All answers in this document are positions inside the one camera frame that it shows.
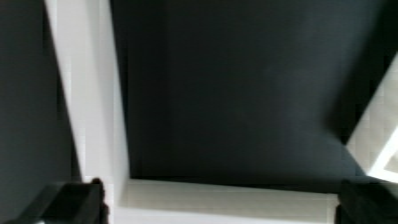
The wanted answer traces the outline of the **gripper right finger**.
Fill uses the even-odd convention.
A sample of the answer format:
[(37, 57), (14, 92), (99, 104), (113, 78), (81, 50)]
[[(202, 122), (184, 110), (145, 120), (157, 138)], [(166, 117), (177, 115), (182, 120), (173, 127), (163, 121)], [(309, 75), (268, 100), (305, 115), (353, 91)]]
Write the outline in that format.
[(333, 224), (398, 224), (398, 184), (341, 183)]

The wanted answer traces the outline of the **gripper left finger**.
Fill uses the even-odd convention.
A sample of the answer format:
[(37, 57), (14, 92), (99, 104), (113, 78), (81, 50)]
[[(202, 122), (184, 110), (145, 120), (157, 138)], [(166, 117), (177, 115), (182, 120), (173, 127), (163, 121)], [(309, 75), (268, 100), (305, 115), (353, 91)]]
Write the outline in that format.
[(15, 218), (15, 224), (110, 224), (101, 180), (49, 184)]

